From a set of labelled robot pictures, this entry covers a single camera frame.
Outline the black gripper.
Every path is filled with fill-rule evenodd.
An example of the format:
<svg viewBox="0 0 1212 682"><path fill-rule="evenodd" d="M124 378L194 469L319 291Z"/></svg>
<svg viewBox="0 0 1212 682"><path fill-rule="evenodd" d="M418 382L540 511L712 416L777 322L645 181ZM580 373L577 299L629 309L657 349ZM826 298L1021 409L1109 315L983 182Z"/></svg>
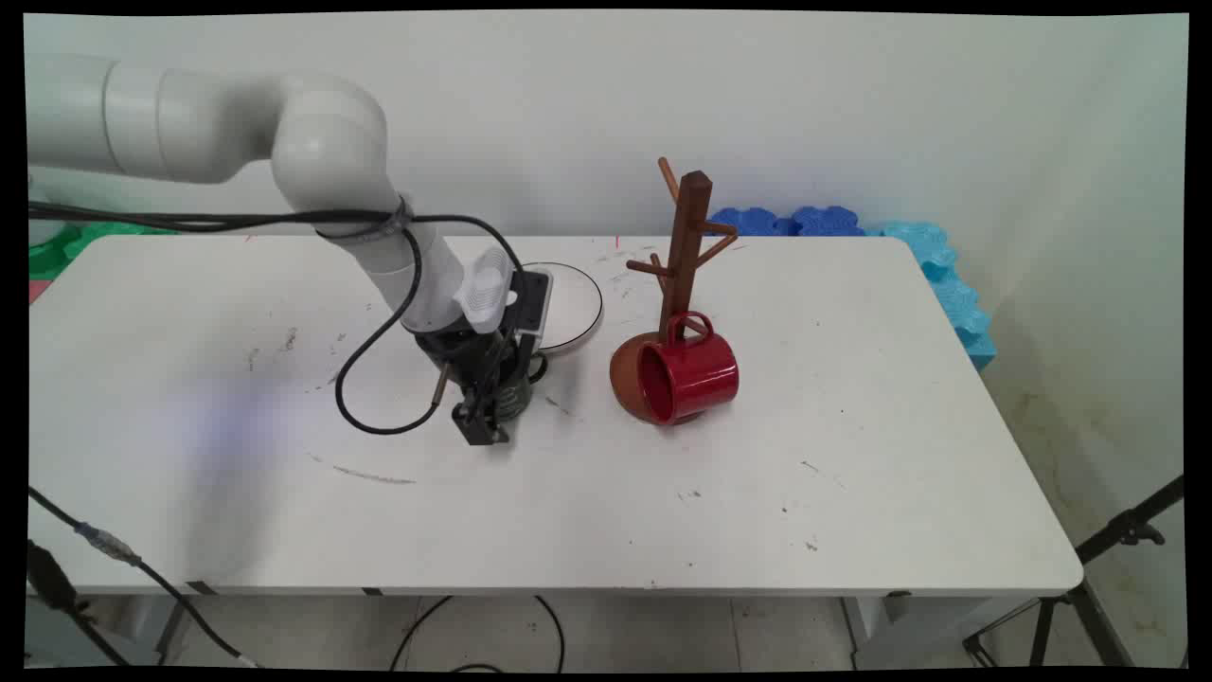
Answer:
<svg viewBox="0 0 1212 682"><path fill-rule="evenodd" d="M515 337L504 325L479 333L467 322L413 337L434 363L452 367L451 380L461 386L452 422L465 443L509 443L501 419L518 419L525 409L525 361Z"/></svg>

